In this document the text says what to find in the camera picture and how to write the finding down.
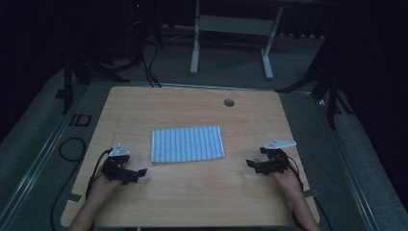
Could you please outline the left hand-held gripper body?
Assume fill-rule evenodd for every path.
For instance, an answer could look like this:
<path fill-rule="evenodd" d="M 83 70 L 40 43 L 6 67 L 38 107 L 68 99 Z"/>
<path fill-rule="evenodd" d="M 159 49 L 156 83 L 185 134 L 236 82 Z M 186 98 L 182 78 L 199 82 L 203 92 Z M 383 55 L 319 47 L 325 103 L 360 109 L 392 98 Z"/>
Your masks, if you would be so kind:
<path fill-rule="evenodd" d="M 119 143 L 108 154 L 108 158 L 105 160 L 101 172 L 109 180 L 120 181 L 122 176 L 132 176 L 124 166 L 129 160 L 130 151 Z"/>

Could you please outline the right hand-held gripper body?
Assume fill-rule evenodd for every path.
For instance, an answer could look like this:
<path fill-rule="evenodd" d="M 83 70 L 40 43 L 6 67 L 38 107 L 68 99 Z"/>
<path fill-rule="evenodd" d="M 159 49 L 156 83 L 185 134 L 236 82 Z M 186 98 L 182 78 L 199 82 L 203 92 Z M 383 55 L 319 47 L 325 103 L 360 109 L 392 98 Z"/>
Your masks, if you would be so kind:
<path fill-rule="evenodd" d="M 283 173 L 290 166 L 288 155 L 283 151 L 286 147 L 296 146 L 295 141 L 273 139 L 260 148 L 262 154 L 268 157 L 267 167 L 272 167 L 273 172 Z"/>

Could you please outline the blue striped towel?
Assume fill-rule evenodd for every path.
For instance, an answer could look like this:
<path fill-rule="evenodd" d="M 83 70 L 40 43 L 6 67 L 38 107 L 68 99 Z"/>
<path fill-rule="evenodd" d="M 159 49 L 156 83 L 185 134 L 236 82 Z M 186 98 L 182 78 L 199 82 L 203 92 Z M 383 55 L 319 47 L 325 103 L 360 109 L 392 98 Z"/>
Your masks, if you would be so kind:
<path fill-rule="evenodd" d="M 152 163 L 200 162 L 223 157 L 219 126 L 166 128 L 152 132 Z"/>

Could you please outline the person's left hand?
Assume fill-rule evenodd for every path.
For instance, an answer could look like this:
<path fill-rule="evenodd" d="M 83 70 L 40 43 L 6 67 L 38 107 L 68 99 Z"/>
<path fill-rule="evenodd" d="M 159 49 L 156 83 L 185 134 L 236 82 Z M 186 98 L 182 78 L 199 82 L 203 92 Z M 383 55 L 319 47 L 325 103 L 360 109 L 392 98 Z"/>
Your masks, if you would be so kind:
<path fill-rule="evenodd" d="M 102 206 L 109 200 L 121 184 L 121 181 L 109 180 L 104 174 L 99 174 L 91 184 L 87 202 L 92 206 Z"/>

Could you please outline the person's right hand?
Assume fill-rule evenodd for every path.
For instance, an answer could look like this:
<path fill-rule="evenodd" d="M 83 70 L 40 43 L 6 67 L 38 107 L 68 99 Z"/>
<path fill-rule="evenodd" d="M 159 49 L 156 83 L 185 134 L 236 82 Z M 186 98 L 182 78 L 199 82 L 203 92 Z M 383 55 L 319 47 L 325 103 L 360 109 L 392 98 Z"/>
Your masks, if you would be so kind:
<path fill-rule="evenodd" d="M 296 198 L 303 195 L 297 177 L 292 170 L 286 170 L 283 173 L 275 172 L 272 177 L 276 180 L 280 190 L 288 198 Z"/>

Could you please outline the black tripod stand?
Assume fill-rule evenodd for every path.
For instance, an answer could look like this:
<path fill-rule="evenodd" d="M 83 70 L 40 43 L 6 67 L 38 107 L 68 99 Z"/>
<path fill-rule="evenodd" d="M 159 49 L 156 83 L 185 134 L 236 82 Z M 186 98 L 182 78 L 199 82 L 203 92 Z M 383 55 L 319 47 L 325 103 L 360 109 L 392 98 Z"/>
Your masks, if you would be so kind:
<path fill-rule="evenodd" d="M 88 65 L 97 71 L 101 72 L 103 76 L 108 79 L 111 79 L 115 82 L 128 83 L 127 79 L 118 76 L 118 73 L 125 71 L 127 69 L 135 66 L 135 63 L 128 63 L 119 67 L 107 68 L 100 63 L 93 61 L 91 58 L 86 56 L 81 56 L 79 58 L 80 62 L 84 65 Z M 71 56 L 67 56 L 64 59 L 64 89 L 62 91 L 62 98 L 64 99 L 64 109 L 63 114 L 66 115 L 73 103 L 73 91 L 72 91 L 72 73 L 74 59 Z"/>
<path fill-rule="evenodd" d="M 303 79 L 288 87 L 276 90 L 276 92 L 280 93 L 290 93 L 312 82 L 316 82 L 311 95 L 317 101 L 321 101 L 325 95 L 328 95 L 326 119 L 332 129 L 336 128 L 335 114 L 338 111 L 337 101 L 340 101 L 344 109 L 352 114 L 352 111 L 338 94 L 341 77 L 338 59 L 339 56 L 335 52 L 321 48 L 312 60 Z"/>

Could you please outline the black rectangular floor frame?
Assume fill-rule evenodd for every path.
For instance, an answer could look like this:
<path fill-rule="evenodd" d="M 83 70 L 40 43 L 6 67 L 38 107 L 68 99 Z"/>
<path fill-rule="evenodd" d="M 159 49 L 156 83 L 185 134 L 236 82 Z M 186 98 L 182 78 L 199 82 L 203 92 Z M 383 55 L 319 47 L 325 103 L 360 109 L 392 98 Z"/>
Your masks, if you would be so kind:
<path fill-rule="evenodd" d="M 91 115 L 74 114 L 68 125 L 74 127 L 87 127 L 90 125 L 91 119 Z"/>

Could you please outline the grey metal floor rail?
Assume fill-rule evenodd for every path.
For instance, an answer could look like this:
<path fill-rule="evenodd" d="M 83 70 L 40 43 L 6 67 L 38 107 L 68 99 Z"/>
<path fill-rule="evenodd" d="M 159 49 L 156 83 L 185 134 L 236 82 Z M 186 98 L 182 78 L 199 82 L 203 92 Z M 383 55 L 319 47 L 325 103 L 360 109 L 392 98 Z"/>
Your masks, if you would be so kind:
<path fill-rule="evenodd" d="M 84 97 L 86 91 L 86 86 L 79 86 L 76 91 L 74 91 L 74 97 L 70 108 L 67 112 L 59 118 L 58 123 L 55 125 L 54 129 L 50 133 L 45 144 L 41 147 L 40 152 L 37 157 L 31 163 L 28 170 L 22 176 L 20 182 L 18 183 L 13 196 L 9 200 L 7 206 L 0 215 L 0 231 L 7 231 L 12 225 L 17 213 L 24 204 L 27 196 L 30 194 L 33 186 L 36 184 L 39 175 L 41 174 L 46 162 L 50 158 L 51 153 L 54 151 L 57 142 L 64 133 L 68 122 L 74 115 L 74 111 L 80 104 L 82 98 Z"/>
<path fill-rule="evenodd" d="M 363 192 L 357 175 L 353 169 L 353 166 L 348 158 L 344 142 L 339 135 L 339 126 L 335 123 L 331 124 L 328 121 L 329 103 L 324 99 L 317 99 L 315 105 L 319 111 L 319 116 L 324 121 L 326 130 L 331 136 L 332 142 L 338 153 L 340 159 L 340 166 L 344 173 L 345 181 L 348 184 L 350 193 L 356 204 L 357 210 L 360 214 L 362 222 L 364 223 L 367 231 L 379 231 L 379 226 L 376 219 L 373 216 L 372 209 L 367 201 L 367 198 Z"/>

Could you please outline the white metal desk frame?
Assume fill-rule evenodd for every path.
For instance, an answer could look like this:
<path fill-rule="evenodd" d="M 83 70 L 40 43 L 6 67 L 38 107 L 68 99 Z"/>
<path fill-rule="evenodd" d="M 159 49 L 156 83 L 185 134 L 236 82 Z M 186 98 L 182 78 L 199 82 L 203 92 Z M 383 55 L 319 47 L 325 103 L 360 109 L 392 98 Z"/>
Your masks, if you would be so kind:
<path fill-rule="evenodd" d="M 206 31 L 267 37 L 268 42 L 266 46 L 260 50 L 260 54 L 265 77 L 267 80 L 272 80 L 274 75 L 269 59 L 269 53 L 277 34 L 277 29 L 284 8 L 278 7 L 273 19 L 255 19 L 202 14 L 200 12 L 200 5 L 200 0 L 195 0 L 194 37 L 190 74 L 198 73 L 200 55 L 199 37 L 201 31 Z"/>

